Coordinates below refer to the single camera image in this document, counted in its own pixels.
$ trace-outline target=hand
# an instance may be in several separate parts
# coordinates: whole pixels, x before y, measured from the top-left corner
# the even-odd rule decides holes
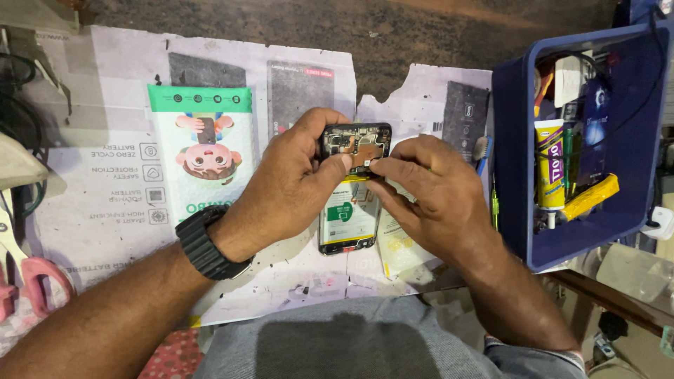
[[[410,202],[383,181],[367,183],[402,230],[438,258],[462,268],[479,263],[482,252],[500,243],[475,169],[442,140],[427,135],[405,140],[370,169],[417,199]]]
[[[272,139],[241,197],[209,228],[227,259],[242,262],[309,227],[352,163],[338,154],[319,166],[317,140],[326,125],[349,122],[337,111],[312,108]]]
[[[220,133],[226,127],[234,126],[234,120],[229,116],[220,116],[219,119],[215,120],[215,132]]]
[[[178,116],[175,119],[175,125],[178,125],[178,127],[188,127],[195,133],[201,133],[204,128],[202,120],[188,116]]]

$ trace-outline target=glue tube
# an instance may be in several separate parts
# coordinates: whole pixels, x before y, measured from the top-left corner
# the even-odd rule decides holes
[[[614,174],[609,174],[606,179],[590,187],[571,200],[569,204],[566,204],[564,209],[559,211],[561,220],[563,222],[573,220],[590,210],[593,206],[610,198],[619,190],[618,177]]]
[[[550,156],[561,156],[564,120],[536,121],[536,149]],[[538,156],[539,208],[548,212],[548,229],[555,228],[555,211],[564,208],[564,161]]]

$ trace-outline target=cartoon child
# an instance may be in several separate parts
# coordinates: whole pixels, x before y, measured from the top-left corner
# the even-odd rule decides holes
[[[204,132],[204,121],[201,118],[215,120],[213,127],[216,139],[220,141],[234,126],[232,117],[223,116],[222,112],[199,112],[186,113],[178,116],[175,124],[178,127],[187,127],[192,131],[191,139],[198,141],[197,134]],[[222,144],[196,144],[180,150],[175,161],[190,175],[200,179],[220,180],[225,179],[222,185],[229,184],[234,179],[234,172],[241,164],[241,154],[229,150]]]

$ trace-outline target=wrist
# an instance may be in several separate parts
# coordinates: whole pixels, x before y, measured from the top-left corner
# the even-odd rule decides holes
[[[244,262],[261,249],[253,243],[255,237],[246,235],[229,222],[226,215],[210,225],[206,232],[220,253],[231,262]]]
[[[453,254],[452,265],[466,279],[494,275],[503,260],[510,258],[510,253],[503,244],[501,235],[489,229],[489,232]]]

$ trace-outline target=watch strap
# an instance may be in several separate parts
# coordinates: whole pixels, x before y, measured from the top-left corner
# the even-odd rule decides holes
[[[221,281],[234,279],[248,269],[253,258],[237,263],[225,258],[207,233],[209,225],[220,219],[228,206],[207,206],[175,228],[185,255],[206,278]]]

